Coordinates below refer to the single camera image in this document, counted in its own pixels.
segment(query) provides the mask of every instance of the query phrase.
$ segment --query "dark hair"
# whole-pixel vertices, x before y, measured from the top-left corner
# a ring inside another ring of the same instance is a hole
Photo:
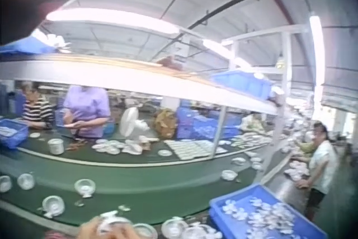
[[[332,141],[330,140],[330,138],[329,138],[329,135],[328,135],[328,129],[327,129],[327,127],[326,127],[323,123],[321,123],[320,121],[318,121],[318,122],[314,123],[313,127],[314,127],[314,128],[320,128],[321,131],[322,131],[322,133],[324,133],[324,134],[326,135],[325,140],[328,140],[329,142],[332,142]]]

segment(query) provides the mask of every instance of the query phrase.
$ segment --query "woman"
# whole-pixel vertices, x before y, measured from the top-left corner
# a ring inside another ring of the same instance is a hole
[[[52,106],[39,93],[39,85],[24,85],[22,90],[26,96],[23,106],[22,120],[35,129],[51,129],[54,121]]]
[[[317,124],[313,130],[314,146],[317,148],[312,158],[293,157],[294,160],[309,164],[310,177],[299,180],[298,188],[310,189],[305,216],[312,221],[319,205],[331,187],[333,176],[338,167],[338,156],[329,142],[327,127]]]
[[[65,101],[64,124],[83,138],[101,138],[111,112],[105,89],[70,86]]]

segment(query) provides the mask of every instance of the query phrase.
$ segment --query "fluorescent light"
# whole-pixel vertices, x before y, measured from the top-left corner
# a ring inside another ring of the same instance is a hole
[[[222,46],[228,46],[228,45],[232,45],[234,42],[232,40],[225,40],[222,41],[221,45]]]
[[[309,23],[313,36],[314,56],[315,56],[315,80],[316,85],[324,84],[326,71],[326,54],[324,51],[324,40],[321,20],[318,16],[310,16]]]
[[[165,34],[178,34],[179,28],[169,22],[151,18],[145,15],[101,8],[72,8],[49,13],[49,21],[92,21],[105,24],[126,25],[150,29]]]
[[[212,50],[213,52],[219,54],[220,56],[226,59],[231,60],[234,58],[233,52],[223,47],[220,43],[217,43],[209,39],[204,39],[202,41],[202,44],[204,47],[207,47],[209,50]]]

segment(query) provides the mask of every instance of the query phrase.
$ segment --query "white shirt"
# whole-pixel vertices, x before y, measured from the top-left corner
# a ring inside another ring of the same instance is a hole
[[[333,149],[333,146],[329,141],[324,141],[318,146],[317,150],[313,154],[309,162],[310,174],[314,174],[314,170],[317,167],[328,160],[326,168],[323,170],[321,176],[313,183],[312,188],[319,190],[320,192],[327,194],[331,187],[332,179],[338,167],[338,155]]]

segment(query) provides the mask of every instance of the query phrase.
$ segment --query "green conveyor belt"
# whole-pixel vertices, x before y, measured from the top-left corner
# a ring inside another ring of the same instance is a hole
[[[231,157],[223,157],[176,166],[109,168],[45,160],[17,152],[16,160],[1,158],[1,170],[11,175],[14,183],[21,173],[33,172],[36,187],[23,191],[14,184],[13,189],[1,198],[41,214],[37,208],[42,200],[49,195],[59,195],[65,201],[66,211],[56,220],[69,224],[80,224],[89,215],[115,210],[122,204],[131,208],[126,213],[131,220],[159,223],[173,215],[204,210],[210,199],[250,185],[256,175],[251,168],[239,173],[241,183],[220,179],[221,171],[230,167],[230,161]],[[96,183],[96,193],[79,208],[74,205],[80,197],[73,185],[82,178]]]

